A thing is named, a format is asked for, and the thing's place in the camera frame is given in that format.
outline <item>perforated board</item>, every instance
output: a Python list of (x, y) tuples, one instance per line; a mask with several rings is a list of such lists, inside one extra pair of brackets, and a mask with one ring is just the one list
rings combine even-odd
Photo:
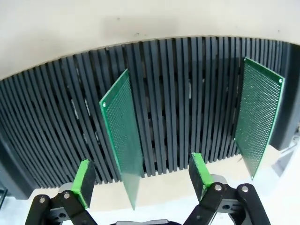
[(244, 75), (235, 142), (253, 179), (269, 144), (284, 78), (263, 65), (244, 59)]
[(135, 209), (143, 156), (128, 70), (122, 73), (99, 104), (121, 179)]

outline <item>green gripper pad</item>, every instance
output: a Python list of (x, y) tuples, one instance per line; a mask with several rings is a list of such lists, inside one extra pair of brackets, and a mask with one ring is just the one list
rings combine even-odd
[(90, 201), (96, 180), (94, 164), (88, 159), (79, 165), (71, 191), (76, 194), (85, 209), (90, 207)]
[(206, 189), (213, 183), (213, 178), (205, 165), (201, 153), (191, 153), (188, 173), (197, 198), (201, 201)]
[(122, 73), (99, 104), (121, 179), (131, 206), (135, 209), (143, 171), (143, 156), (128, 69)]
[(269, 144), (284, 87), (284, 78), (244, 59), (240, 111), (235, 142), (253, 179)]

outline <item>white floor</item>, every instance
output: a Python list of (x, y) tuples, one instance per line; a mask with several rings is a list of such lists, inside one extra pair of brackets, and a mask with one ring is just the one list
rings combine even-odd
[[(272, 225), (296, 224), (299, 213), (297, 208), (300, 209), (300, 194), (296, 188), (300, 185), (297, 174), (300, 168), (297, 163), (300, 161), (300, 151), (294, 151), (281, 177), (272, 168), (280, 155), (281, 152), (269, 147), (253, 181), (241, 156), (208, 164), (208, 168), (210, 173), (223, 175), (234, 188), (241, 183), (252, 183)], [(26, 201), (6, 198), (0, 210), (0, 224), (24, 224), (32, 198), (41, 193), (53, 197), (57, 194), (57, 190), (37, 189)], [(197, 198), (188, 171), (183, 170), (142, 179), (135, 211), (130, 208), (122, 183), (95, 186), (89, 212), (100, 225), (109, 225), (116, 221), (144, 222), (153, 219), (168, 219), (183, 223), (196, 205)], [(226, 214), (218, 214), (212, 224), (233, 223)]]

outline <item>screw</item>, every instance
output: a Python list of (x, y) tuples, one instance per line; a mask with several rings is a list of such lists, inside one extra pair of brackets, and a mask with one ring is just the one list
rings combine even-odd
[(69, 198), (69, 197), (70, 197), (70, 194), (69, 194), (69, 193), (65, 193), (65, 194), (64, 194), (64, 198), (67, 199), (67, 198)]
[(216, 185), (215, 185), (215, 189), (216, 189), (217, 191), (220, 191), (220, 190), (222, 190), (222, 187), (221, 187), (221, 185), (216, 184)]
[(41, 197), (40, 199), (39, 199), (39, 202), (40, 203), (44, 203), (46, 201), (46, 199), (44, 198), (44, 197)]
[(248, 192), (248, 190), (249, 190), (249, 189), (248, 189), (246, 186), (243, 186), (243, 187), (242, 187), (242, 191), (243, 191), (243, 192)]

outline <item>silver bolt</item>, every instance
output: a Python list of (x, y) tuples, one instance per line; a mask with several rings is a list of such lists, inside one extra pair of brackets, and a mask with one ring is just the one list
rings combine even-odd
[(220, 191), (220, 190), (222, 190), (222, 187), (221, 187), (221, 185), (216, 184), (216, 185), (215, 185), (215, 189), (216, 189), (217, 191)]
[(67, 198), (69, 198), (69, 197), (70, 197), (70, 194), (69, 194), (69, 193), (65, 193), (65, 194), (64, 194), (64, 198), (67, 199)]
[(246, 186), (243, 186), (243, 187), (242, 187), (242, 191), (243, 191), (243, 192), (248, 192), (248, 190), (249, 190), (249, 189), (248, 189)]
[(41, 197), (40, 199), (39, 199), (39, 202), (40, 203), (44, 203), (46, 201), (46, 199), (44, 198), (44, 197)]

